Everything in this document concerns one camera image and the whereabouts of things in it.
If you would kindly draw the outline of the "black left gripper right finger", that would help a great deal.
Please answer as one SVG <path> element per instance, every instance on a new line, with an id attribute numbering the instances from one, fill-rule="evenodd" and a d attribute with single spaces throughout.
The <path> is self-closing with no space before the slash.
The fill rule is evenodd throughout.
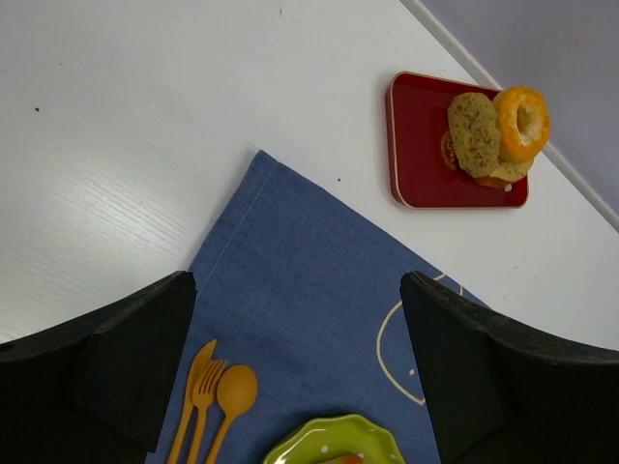
<path id="1" fill-rule="evenodd" d="M 618 354 L 545 333 L 420 272 L 400 295 L 444 463 L 614 463 Z"/>

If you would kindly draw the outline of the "pale croissant ring bread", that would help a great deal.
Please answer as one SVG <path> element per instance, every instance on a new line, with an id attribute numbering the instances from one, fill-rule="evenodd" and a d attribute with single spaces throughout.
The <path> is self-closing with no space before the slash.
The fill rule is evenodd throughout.
<path id="1" fill-rule="evenodd" d="M 365 459 L 357 454 L 347 454 L 325 461 L 324 464 L 365 464 Z"/>

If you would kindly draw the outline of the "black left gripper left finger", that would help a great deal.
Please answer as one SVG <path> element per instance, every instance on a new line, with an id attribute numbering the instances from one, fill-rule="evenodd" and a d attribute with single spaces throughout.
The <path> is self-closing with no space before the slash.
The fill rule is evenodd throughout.
<path id="1" fill-rule="evenodd" d="M 192 319 L 176 272 L 1 346 L 4 463 L 142 463 L 156 449 Z"/>

